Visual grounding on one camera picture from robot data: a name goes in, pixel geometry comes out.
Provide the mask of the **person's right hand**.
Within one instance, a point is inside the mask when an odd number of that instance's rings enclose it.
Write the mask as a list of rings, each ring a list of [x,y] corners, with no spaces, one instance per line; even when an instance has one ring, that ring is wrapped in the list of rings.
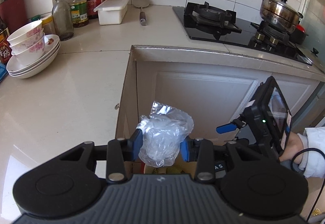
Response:
[[[294,156],[303,150],[303,142],[301,141],[300,137],[296,134],[291,132],[288,138],[288,142],[283,154],[279,157],[280,162],[284,161],[293,161],[296,164],[300,164],[302,161],[303,154],[298,155],[295,159]]]

